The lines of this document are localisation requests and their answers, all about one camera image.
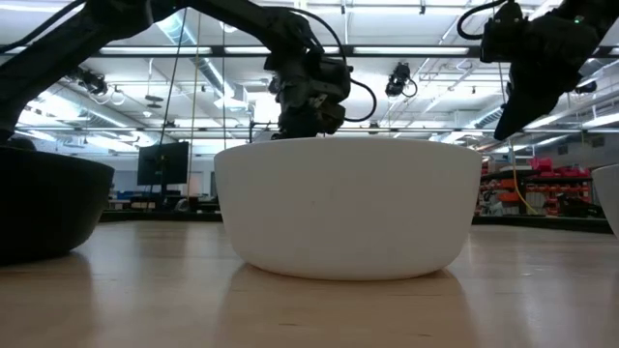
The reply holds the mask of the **dark shelf with red bins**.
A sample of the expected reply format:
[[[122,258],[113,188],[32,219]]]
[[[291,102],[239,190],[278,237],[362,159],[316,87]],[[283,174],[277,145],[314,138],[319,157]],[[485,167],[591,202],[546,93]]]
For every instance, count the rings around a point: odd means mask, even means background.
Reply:
[[[588,169],[556,167],[549,158],[519,165],[504,156],[483,162],[475,215],[594,218],[603,213],[593,203]]]

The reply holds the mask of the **black ceiling-mounted device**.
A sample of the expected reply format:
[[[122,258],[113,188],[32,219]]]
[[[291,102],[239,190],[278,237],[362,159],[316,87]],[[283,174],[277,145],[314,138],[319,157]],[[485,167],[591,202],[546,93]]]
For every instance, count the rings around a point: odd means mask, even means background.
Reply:
[[[78,85],[95,96],[105,95],[108,91],[104,76],[91,71],[80,71],[77,77]]]

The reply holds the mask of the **white bowl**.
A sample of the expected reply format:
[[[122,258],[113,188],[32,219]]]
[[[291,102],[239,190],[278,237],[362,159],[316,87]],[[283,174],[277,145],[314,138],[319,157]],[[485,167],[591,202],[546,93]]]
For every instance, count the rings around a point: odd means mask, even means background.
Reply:
[[[393,138],[258,142],[216,154],[224,229],[264,271],[331,280],[401,279],[460,254],[482,157]]]

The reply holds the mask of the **black computer monitor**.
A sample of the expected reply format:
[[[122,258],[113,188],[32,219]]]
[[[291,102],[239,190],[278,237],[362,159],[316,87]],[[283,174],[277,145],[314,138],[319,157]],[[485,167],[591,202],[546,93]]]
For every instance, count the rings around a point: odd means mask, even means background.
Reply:
[[[188,180],[189,142],[142,147],[138,152],[137,184],[167,186]]]

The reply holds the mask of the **light grey bowl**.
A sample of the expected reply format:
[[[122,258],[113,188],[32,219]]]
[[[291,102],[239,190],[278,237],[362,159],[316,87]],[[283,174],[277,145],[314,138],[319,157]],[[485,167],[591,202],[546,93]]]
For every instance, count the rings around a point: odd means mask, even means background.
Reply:
[[[619,163],[594,170],[592,178],[605,218],[619,240]]]

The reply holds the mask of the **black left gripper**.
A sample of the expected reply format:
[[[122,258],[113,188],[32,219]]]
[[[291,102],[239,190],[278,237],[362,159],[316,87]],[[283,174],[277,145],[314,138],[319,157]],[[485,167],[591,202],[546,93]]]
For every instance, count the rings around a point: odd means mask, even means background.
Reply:
[[[325,102],[342,105],[350,94],[352,67],[317,49],[271,53],[264,69],[275,74],[275,101],[280,105],[274,139],[317,136],[318,108]]]

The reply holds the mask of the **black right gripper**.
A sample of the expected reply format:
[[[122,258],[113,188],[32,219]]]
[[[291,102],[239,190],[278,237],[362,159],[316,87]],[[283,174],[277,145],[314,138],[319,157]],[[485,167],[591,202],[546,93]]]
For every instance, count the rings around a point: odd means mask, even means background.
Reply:
[[[526,22],[516,41],[508,100],[494,139],[506,140],[550,113],[579,82],[579,70],[599,42],[597,30],[578,17],[547,14]]]

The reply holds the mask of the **black metal bar frame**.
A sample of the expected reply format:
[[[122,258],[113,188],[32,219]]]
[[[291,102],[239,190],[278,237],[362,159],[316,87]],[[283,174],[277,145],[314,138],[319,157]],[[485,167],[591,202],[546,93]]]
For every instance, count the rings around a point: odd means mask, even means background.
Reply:
[[[250,122],[249,143],[270,141],[279,132],[279,125],[274,122]]]

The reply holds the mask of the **black table border rail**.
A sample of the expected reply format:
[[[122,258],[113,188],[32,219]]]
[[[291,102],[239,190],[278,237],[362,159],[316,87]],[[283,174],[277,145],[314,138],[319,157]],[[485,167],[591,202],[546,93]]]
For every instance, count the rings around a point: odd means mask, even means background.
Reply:
[[[104,211],[100,222],[121,221],[183,221],[183,222],[222,222],[221,214],[140,212],[140,211]],[[473,225],[504,225],[513,227],[530,227],[551,230],[566,230],[611,235],[609,223],[601,218],[581,217],[473,217]]]

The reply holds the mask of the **black bowl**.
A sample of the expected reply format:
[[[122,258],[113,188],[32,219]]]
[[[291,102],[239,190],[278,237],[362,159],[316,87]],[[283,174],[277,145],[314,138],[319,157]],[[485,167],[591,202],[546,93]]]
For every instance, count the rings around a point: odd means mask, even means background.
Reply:
[[[86,242],[113,176],[99,162],[0,147],[0,265],[54,258]]]

